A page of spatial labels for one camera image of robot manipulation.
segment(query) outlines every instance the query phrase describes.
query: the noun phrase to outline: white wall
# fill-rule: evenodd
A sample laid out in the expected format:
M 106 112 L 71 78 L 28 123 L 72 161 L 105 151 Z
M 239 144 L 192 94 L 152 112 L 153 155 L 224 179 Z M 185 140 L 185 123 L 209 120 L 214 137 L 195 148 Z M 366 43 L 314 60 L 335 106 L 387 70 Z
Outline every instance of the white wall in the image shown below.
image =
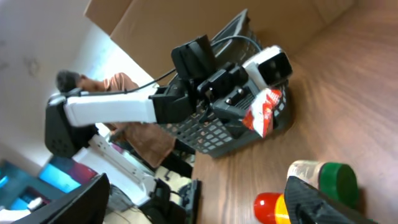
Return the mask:
M 123 70 L 145 75 L 83 16 L 87 4 L 0 0 L 0 154 L 34 175 L 51 156 L 44 146 L 44 109 L 56 92 L 58 70 L 101 78 L 100 70 L 112 72 L 129 61 Z

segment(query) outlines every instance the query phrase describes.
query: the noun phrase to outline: wooden surface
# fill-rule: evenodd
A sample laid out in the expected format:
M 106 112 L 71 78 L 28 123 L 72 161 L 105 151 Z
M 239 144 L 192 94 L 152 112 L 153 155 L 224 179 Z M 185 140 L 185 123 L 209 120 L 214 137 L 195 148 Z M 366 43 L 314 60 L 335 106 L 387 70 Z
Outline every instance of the wooden surface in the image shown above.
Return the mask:
M 397 223 L 396 12 L 352 9 L 290 58 L 295 123 L 285 134 L 217 160 L 197 155 L 193 178 L 203 181 L 198 223 L 257 223 L 256 195 L 283 192 L 288 166 L 298 159 L 350 164 L 367 217 Z

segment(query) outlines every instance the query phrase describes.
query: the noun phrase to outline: cardboard box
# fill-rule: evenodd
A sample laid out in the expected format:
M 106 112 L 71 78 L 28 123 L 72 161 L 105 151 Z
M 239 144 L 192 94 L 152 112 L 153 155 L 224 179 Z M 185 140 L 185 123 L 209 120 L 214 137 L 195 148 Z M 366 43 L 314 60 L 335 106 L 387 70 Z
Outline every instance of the cardboard box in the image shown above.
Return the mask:
M 292 54 L 353 2 L 91 0 L 85 15 L 149 75 L 158 78 L 173 68 L 173 48 L 203 34 L 212 38 L 245 8 L 264 46 L 277 44 Z

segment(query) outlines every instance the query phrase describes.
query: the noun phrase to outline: green bottle cap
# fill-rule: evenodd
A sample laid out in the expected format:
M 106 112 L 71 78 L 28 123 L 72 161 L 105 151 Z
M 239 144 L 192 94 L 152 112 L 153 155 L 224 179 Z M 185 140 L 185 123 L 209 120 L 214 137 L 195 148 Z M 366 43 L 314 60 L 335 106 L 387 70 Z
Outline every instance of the green bottle cap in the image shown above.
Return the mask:
M 356 176 L 347 164 L 328 162 L 319 176 L 319 190 L 351 208 L 356 208 L 359 189 Z

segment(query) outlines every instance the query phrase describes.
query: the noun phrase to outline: snack bag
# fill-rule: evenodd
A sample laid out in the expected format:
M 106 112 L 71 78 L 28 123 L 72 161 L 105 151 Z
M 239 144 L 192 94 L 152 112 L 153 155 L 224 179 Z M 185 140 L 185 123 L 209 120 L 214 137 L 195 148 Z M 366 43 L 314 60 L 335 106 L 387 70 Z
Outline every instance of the snack bag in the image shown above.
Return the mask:
M 243 124 L 265 137 L 272 130 L 273 109 L 278 104 L 282 92 L 280 90 L 263 89 L 252 102 L 243 118 Z

